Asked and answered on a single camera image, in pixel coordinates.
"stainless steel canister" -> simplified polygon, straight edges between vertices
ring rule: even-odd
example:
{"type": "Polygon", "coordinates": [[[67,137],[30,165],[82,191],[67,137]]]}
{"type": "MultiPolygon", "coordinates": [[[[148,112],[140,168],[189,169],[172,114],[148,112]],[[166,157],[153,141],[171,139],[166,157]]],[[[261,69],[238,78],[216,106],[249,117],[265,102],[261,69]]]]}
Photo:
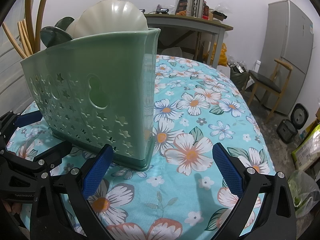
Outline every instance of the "stainless steel canister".
{"type": "Polygon", "coordinates": [[[204,0],[188,0],[187,16],[202,18],[204,0]]]}

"floral bedspread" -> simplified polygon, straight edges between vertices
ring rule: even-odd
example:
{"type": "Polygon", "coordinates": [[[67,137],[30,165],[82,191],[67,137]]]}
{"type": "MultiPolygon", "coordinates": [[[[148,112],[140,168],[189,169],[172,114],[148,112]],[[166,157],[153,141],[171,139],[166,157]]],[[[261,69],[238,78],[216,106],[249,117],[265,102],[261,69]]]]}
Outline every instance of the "floral bedspread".
{"type": "MultiPolygon", "coordinates": [[[[154,100],[156,145],[149,169],[112,164],[88,201],[115,239],[208,239],[238,200],[212,159],[212,145],[220,142],[244,166],[275,174],[263,136],[233,83],[196,61],[157,56],[154,100]]],[[[35,110],[32,103],[25,113],[35,110]]],[[[7,147],[32,160],[60,142],[41,120],[17,129],[7,147]]],[[[90,157],[74,147],[51,175],[81,167],[90,157]]],[[[63,197],[74,229],[84,233],[63,197]]],[[[261,202],[262,196],[243,233],[251,229],[261,202]]],[[[30,211],[31,204],[24,204],[20,214],[27,228],[30,211]]]]}

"white bowl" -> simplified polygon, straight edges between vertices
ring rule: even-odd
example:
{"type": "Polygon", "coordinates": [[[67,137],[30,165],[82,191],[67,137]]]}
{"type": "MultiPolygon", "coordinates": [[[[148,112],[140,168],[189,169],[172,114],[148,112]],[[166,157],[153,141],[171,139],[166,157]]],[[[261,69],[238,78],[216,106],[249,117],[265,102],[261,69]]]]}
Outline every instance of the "white bowl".
{"type": "Polygon", "coordinates": [[[73,34],[74,34],[74,31],[75,31],[75,27],[76,27],[76,24],[78,22],[80,17],[78,17],[77,19],[75,19],[72,23],[70,23],[70,25],[68,26],[68,28],[66,29],[66,33],[68,33],[72,38],[73,37],[73,34]]]}
{"type": "Polygon", "coordinates": [[[147,19],[132,3],[104,0],[88,8],[76,22],[73,38],[99,33],[147,31],[147,19]]]}

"black chair seat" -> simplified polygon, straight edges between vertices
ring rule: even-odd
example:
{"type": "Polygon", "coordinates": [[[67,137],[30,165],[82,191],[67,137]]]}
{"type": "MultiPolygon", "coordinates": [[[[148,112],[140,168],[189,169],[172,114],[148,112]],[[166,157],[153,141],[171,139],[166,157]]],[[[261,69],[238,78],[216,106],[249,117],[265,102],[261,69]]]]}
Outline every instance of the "black chair seat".
{"type": "Polygon", "coordinates": [[[257,72],[254,72],[252,70],[249,70],[249,73],[251,76],[253,76],[254,79],[259,81],[261,84],[264,84],[265,86],[271,88],[272,90],[278,92],[279,94],[281,93],[281,89],[276,84],[274,84],[270,79],[268,79],[267,77],[265,77],[257,72]]]}

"concrete floor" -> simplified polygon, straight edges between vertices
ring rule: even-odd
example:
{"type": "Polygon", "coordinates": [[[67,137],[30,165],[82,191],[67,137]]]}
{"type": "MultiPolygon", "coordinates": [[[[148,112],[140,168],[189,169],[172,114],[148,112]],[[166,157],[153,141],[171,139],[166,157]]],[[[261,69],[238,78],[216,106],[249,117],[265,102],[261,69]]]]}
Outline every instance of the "concrete floor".
{"type": "MultiPolygon", "coordinates": [[[[251,91],[246,91],[243,95],[244,100],[247,102],[251,91]]],[[[260,127],[260,131],[264,137],[266,145],[268,147],[271,159],[275,166],[276,171],[282,171],[287,178],[295,170],[293,160],[291,158],[291,152],[295,150],[299,144],[299,137],[296,136],[294,140],[285,144],[277,135],[276,129],[282,119],[290,119],[289,117],[274,114],[270,121],[265,124],[265,119],[269,114],[269,111],[263,106],[259,107],[259,101],[254,98],[249,106],[251,113],[253,114],[257,124],[260,127]]],[[[309,213],[306,216],[297,219],[297,238],[304,232],[304,230],[310,225],[313,220],[313,214],[309,213]]]]}

